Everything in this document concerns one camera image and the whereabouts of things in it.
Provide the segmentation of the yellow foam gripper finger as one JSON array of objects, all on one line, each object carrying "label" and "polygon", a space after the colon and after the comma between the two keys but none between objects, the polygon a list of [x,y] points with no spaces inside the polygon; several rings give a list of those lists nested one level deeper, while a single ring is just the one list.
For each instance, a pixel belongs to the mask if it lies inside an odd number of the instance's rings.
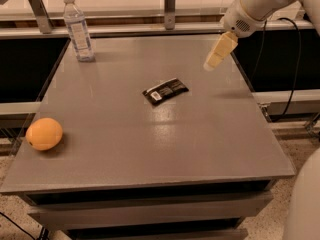
[{"label": "yellow foam gripper finger", "polygon": [[204,62],[204,69],[214,70],[238,45],[238,37],[231,31],[223,33],[213,45]]}]

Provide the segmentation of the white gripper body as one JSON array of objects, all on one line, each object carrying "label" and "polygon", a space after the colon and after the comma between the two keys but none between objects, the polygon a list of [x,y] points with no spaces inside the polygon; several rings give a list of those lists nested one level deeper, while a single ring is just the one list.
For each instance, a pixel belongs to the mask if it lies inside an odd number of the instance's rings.
[{"label": "white gripper body", "polygon": [[221,22],[226,31],[232,32],[238,38],[246,38],[261,27],[265,20],[265,16],[254,15],[241,0],[234,0]]}]

